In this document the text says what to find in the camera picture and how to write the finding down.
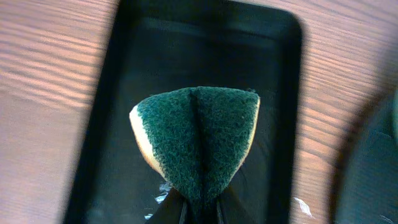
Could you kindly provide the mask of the light blue plate top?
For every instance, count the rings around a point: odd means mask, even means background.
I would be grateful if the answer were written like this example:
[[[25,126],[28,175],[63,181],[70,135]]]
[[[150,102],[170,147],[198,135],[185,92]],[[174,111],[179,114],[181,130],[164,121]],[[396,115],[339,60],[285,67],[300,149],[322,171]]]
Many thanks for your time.
[[[395,91],[392,104],[392,121],[394,128],[394,138],[398,141],[398,90]]]

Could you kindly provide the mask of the green yellow sponge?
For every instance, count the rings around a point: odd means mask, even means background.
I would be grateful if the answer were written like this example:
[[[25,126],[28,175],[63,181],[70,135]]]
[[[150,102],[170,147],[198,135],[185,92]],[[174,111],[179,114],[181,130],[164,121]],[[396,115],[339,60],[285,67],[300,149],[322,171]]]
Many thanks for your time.
[[[195,211],[209,210],[250,151],[260,96],[198,86],[150,96],[129,113],[144,160]]]

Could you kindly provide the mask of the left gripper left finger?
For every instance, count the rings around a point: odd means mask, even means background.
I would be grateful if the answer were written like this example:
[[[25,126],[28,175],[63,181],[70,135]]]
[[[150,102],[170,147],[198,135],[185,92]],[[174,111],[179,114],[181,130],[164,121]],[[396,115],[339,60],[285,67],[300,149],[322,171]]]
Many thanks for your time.
[[[146,224],[187,224],[188,203],[185,197],[172,188],[158,210],[151,216]]]

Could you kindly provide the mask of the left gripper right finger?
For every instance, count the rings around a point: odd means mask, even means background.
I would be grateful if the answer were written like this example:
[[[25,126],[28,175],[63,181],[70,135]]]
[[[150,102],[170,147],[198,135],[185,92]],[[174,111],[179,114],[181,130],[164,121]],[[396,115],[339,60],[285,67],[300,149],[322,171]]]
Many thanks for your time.
[[[231,187],[227,187],[216,201],[217,224],[255,224]]]

